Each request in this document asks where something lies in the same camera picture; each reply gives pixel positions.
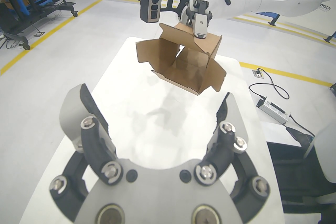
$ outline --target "table top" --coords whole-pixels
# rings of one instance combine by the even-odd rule
[[[209,87],[196,96],[159,79],[151,72],[149,63],[138,63],[135,43],[141,40],[131,37],[125,41],[92,92],[109,124],[109,135],[117,148],[118,157],[129,158],[135,164],[152,169],[166,169],[193,158],[202,159],[216,126],[216,112],[227,92],[231,92],[248,133],[247,153],[258,174],[270,184],[270,196],[264,208],[250,223],[284,224],[270,153],[239,62],[216,56],[215,60],[227,72],[221,91],[216,92]],[[73,152],[71,141],[64,137],[20,224],[71,223],[54,204],[49,184],[63,172]],[[89,168],[84,179],[88,190],[97,181]],[[232,166],[221,177],[228,192],[231,192],[236,180]]]

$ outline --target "yellow floor line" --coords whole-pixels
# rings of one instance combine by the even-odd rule
[[[251,18],[255,18],[255,19],[259,19],[259,20],[263,20],[263,21],[267,21],[267,19],[264,19],[264,18],[261,18],[261,17],[257,17],[257,16],[254,16],[254,15],[248,15],[248,14],[244,14],[245,17],[251,17]],[[306,29],[303,29],[303,28],[299,28],[299,27],[295,27],[295,26],[291,26],[291,25],[288,25],[288,24],[285,24],[285,23],[281,23],[281,22],[277,22],[279,23],[280,25],[283,25],[283,26],[287,26],[287,27],[290,27],[290,28],[293,28],[293,29],[298,29],[298,30],[301,30],[303,32],[307,32],[307,33],[310,33],[310,34],[313,34],[313,35],[316,35],[318,37],[323,37],[323,35],[321,34],[318,34],[318,33],[315,33],[315,32],[311,32],[311,31],[308,31]]]
[[[78,16],[83,14],[84,12],[88,11],[91,7],[95,6],[97,3],[100,3],[102,0],[97,0],[94,3],[90,4],[89,6],[85,7],[83,10],[78,12]],[[26,54],[28,54],[30,51],[32,51],[37,45],[41,44],[44,40],[46,40],[48,37],[53,35],[55,32],[60,30],[62,27],[70,23],[72,20],[74,20],[75,17],[71,17],[58,25],[57,27],[53,28],[50,32],[47,32],[44,36],[39,38],[37,41],[35,41],[33,44],[30,46],[29,51],[22,51],[19,53],[16,57],[14,57],[10,62],[8,62],[4,67],[0,69],[0,76],[3,75],[9,68],[11,68],[15,63],[17,63],[22,57],[24,57]]]
[[[94,3],[90,4],[89,6],[85,7],[83,10],[81,10],[80,12],[78,12],[78,15],[81,15],[84,12],[88,11],[91,7],[95,6],[96,4],[98,4],[101,1],[103,1],[103,0],[97,0]],[[139,2],[138,0],[121,0],[121,1]],[[244,20],[244,21],[248,21],[248,22],[253,22],[253,23],[269,26],[268,24],[260,23],[260,22],[257,22],[257,21],[252,21],[252,20],[243,19],[243,18],[239,18],[239,17],[234,17],[234,18],[235,19],[239,19],[239,20]],[[64,27],[65,25],[67,25],[69,22],[71,22],[74,19],[75,19],[74,17],[71,17],[71,18],[67,19],[66,21],[64,21],[63,23],[61,23],[59,26],[57,26],[54,29],[52,29],[50,32],[47,32],[43,37],[41,37],[40,39],[38,39],[36,42],[34,42],[30,46],[30,50],[29,51],[33,50],[37,45],[41,44],[44,40],[46,40],[48,37],[50,37],[51,35],[53,35],[55,32],[57,32],[58,30],[60,30],[62,27]],[[285,28],[280,28],[280,29],[293,32],[292,30],[285,29]],[[10,62],[8,62],[4,67],[1,68],[0,75],[3,75],[9,68],[11,68],[22,57],[24,57],[29,51],[22,51],[15,58],[13,58]],[[285,72],[285,71],[281,71],[281,70],[267,68],[267,67],[264,67],[264,66],[258,66],[258,65],[254,65],[254,64],[250,64],[250,63],[245,63],[245,62],[239,62],[239,63],[240,63],[240,66],[244,67],[244,68],[250,68],[250,69],[262,68],[262,69],[264,69],[265,71],[267,71],[269,73],[276,74],[276,75],[281,75],[281,76],[285,76],[285,77],[290,77],[290,78],[293,78],[293,79],[296,79],[296,80],[308,81],[308,82],[312,82],[314,84],[328,86],[328,87],[330,87],[331,85],[333,85],[330,82],[326,82],[326,81],[322,81],[322,80],[317,80],[317,79],[313,79],[313,78],[309,78],[309,77],[306,77],[306,76],[301,76],[301,75],[297,75],[297,74],[293,74],[293,73],[289,73],[289,72]]]
[[[254,65],[254,64],[250,64],[250,63],[245,63],[245,62],[239,62],[241,67],[244,68],[249,68],[249,69],[257,69],[257,68],[262,68],[265,71],[267,71],[268,73],[272,73],[272,74],[276,74],[276,75],[280,75],[280,76],[284,76],[284,77],[289,77],[292,79],[296,79],[296,80],[303,80],[303,81],[308,81],[308,82],[312,82],[314,84],[317,85],[322,85],[322,86],[327,86],[330,87],[333,84],[331,82],[326,82],[323,80],[317,80],[317,79],[313,79],[313,78],[309,78],[306,76],[301,76],[301,75],[297,75],[297,74],[293,74],[293,73],[289,73],[289,72],[285,72],[285,71],[281,71],[281,70],[276,70],[276,69],[272,69],[272,68],[267,68],[264,66],[259,66],[259,65]]]
[[[284,30],[286,32],[292,32],[292,33],[295,33],[295,34],[299,34],[299,35],[302,35],[302,36],[305,36],[305,37],[308,37],[308,38],[311,38],[311,39],[314,39],[314,40],[317,40],[321,43],[324,43],[324,44],[327,44],[330,46],[330,43],[328,42],[325,42],[323,39],[319,39],[319,38],[316,38],[316,37],[313,37],[313,36],[310,36],[310,35],[307,35],[307,34],[304,34],[304,33],[301,33],[301,32],[296,32],[294,30],[291,30],[291,29],[287,29],[287,28],[283,28],[283,27],[278,27],[278,26],[271,26],[269,25],[268,23],[261,23],[261,22],[258,22],[258,21],[253,21],[253,20],[249,20],[249,19],[244,19],[244,18],[240,18],[240,17],[233,17],[234,19],[238,19],[238,20],[242,20],[242,21],[247,21],[247,22],[251,22],[251,23],[255,23],[255,24],[259,24],[259,25],[263,25],[263,26],[268,26],[270,28],[275,28],[275,29],[280,29],[280,30]]]

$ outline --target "power supply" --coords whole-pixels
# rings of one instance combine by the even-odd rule
[[[289,120],[290,112],[285,112],[276,104],[267,101],[266,98],[260,99],[257,103],[257,107],[277,120],[280,124],[285,124]]]

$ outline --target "floor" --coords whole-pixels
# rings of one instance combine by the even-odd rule
[[[78,11],[97,0],[76,2]],[[57,30],[62,22],[72,19]],[[174,13],[161,15],[161,21],[177,23]],[[72,18],[69,12],[35,25],[47,38],[29,51],[0,76],[0,162],[3,185],[0,197],[2,223],[19,223],[50,158],[63,133],[58,113],[67,91],[85,82],[93,90],[100,77],[127,37],[151,39],[160,35],[158,24],[140,20],[138,2],[102,0]],[[277,30],[235,20],[210,22],[209,32],[222,34],[219,55],[240,62],[274,68],[315,79],[336,82],[336,50],[314,40],[282,33]],[[25,31],[30,43],[34,28]],[[0,68],[22,50],[0,50]],[[247,84],[268,82],[257,79],[252,70],[242,68]],[[268,96],[274,103],[291,112],[295,119],[311,130],[318,131],[335,117],[336,98],[326,86],[271,74],[274,82],[285,88],[284,100],[271,86],[255,86],[254,90]],[[258,96],[252,94],[257,103]],[[258,110],[261,121],[275,122]],[[288,126],[298,128],[289,121]],[[287,215],[287,224],[316,224],[319,215]]]

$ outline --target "open cardboard box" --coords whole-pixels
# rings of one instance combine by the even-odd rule
[[[138,62],[149,62],[160,79],[196,95],[210,86],[219,92],[227,74],[214,60],[222,36],[208,33],[199,39],[192,27],[181,23],[175,27],[160,23],[160,27],[160,38],[136,43]]]

